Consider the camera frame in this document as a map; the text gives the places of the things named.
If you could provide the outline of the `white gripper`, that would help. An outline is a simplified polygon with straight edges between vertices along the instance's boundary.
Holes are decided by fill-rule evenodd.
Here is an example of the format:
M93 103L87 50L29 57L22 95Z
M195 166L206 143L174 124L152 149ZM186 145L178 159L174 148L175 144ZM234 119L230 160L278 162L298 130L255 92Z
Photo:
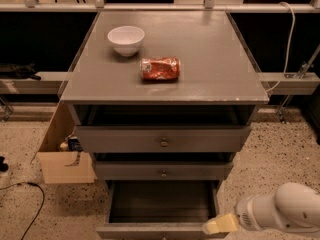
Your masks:
M203 224L203 232L207 235L235 232L239 229L239 223L249 231L262 231L278 226L279 213L273 194L244 198L235 205L234 210L237 217L228 213L212 218Z

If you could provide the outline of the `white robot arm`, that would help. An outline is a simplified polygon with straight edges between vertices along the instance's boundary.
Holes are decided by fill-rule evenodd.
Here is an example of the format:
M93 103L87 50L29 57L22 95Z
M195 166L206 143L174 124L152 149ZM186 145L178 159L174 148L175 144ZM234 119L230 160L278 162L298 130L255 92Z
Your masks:
M253 195L239 201L234 212L203 224L206 235L275 229L320 237L320 193L299 183L285 183L272 194Z

